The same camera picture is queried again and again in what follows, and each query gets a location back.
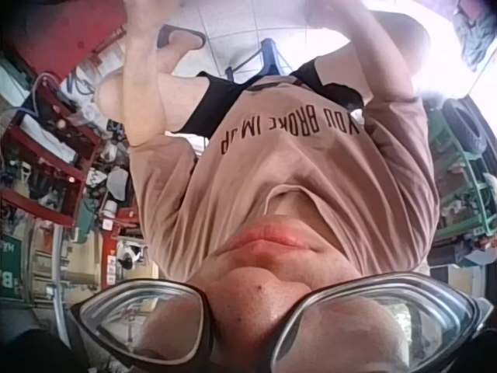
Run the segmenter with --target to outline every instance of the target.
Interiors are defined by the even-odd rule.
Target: beige t-shirt
[[[141,227],[165,276],[187,281],[272,198],[295,190],[360,273],[414,270],[439,211],[426,115],[416,99],[372,102],[364,118],[361,127],[339,105],[283,83],[244,91],[200,159],[183,138],[132,148]]]

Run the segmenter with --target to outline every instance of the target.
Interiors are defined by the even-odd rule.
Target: mouth
[[[310,250],[310,245],[301,238],[301,235],[287,226],[270,223],[261,224],[243,232],[234,242],[230,242],[219,253],[235,251],[259,241],[277,244],[281,249]]]

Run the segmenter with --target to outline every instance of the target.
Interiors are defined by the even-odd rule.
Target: red shelf
[[[45,147],[34,141],[28,134],[18,127],[12,126],[8,129],[9,135],[15,138],[18,142],[26,146],[30,151],[39,155],[45,161],[50,163],[53,167],[59,169],[68,176],[72,176],[75,180],[80,182],[86,181],[86,175],[83,171],[76,169],[75,167],[69,165],[64,160],[58,158],[52,152],[49,152]]]
[[[50,208],[46,208],[38,204],[35,200],[30,200],[29,198],[21,196],[13,190],[1,188],[0,196],[6,203],[20,208],[31,215],[43,216],[46,220],[53,221],[55,224],[59,224],[64,227],[72,227],[74,224],[72,216],[67,216],[60,212],[51,210]]]

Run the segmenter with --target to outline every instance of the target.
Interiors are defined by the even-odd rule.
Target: man
[[[97,101],[126,128],[151,255],[167,278],[206,293],[219,343],[248,367],[312,290],[426,258],[439,201],[411,77],[427,37],[408,17],[375,18],[359,0],[313,0],[312,22],[339,26],[352,43],[293,76],[235,85],[171,75],[202,45],[180,30],[157,50],[176,6],[126,1],[124,70]],[[361,127],[346,108],[363,100]],[[209,147],[197,159],[166,130],[209,137]]]

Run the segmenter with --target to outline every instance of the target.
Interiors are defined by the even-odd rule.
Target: workshop
[[[2,0],[0,371],[497,371],[493,5]]]

